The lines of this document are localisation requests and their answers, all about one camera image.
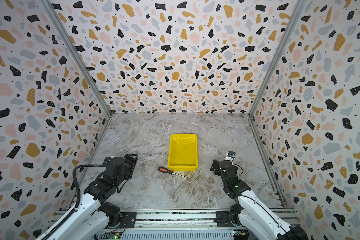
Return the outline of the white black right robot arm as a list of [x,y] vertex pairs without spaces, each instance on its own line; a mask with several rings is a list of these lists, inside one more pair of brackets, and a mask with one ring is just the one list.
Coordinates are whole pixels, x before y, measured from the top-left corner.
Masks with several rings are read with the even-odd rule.
[[248,228],[259,240],[307,240],[300,226],[291,226],[269,209],[238,178],[237,167],[229,160],[213,160],[210,170],[220,176],[225,194],[236,203],[230,207],[229,221]]

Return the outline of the orange black handled screwdriver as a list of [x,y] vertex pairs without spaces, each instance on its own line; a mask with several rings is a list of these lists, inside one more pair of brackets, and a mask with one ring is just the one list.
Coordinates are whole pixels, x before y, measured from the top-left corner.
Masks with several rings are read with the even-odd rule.
[[177,174],[175,173],[174,171],[171,171],[165,167],[158,167],[158,171],[161,172],[161,173],[166,173],[166,174],[170,174],[170,175],[176,175],[176,176],[179,176],[179,177],[182,177],[182,178],[185,178],[185,179],[188,179],[188,177],[186,176],[183,176],[183,175],[180,175],[180,174]]

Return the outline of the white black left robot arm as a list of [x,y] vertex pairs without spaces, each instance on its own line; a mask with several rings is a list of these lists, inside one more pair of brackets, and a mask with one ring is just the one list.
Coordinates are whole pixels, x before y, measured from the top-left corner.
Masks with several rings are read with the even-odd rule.
[[100,164],[100,167],[104,167],[105,170],[83,192],[78,183],[77,170],[89,168],[91,165],[74,167],[76,203],[38,238],[40,240],[90,240],[97,239],[97,234],[104,229],[119,237],[126,229],[134,228],[137,214],[135,212],[122,213],[118,206],[108,202],[108,198],[120,193],[127,181],[132,179],[137,162],[137,154],[105,158]]

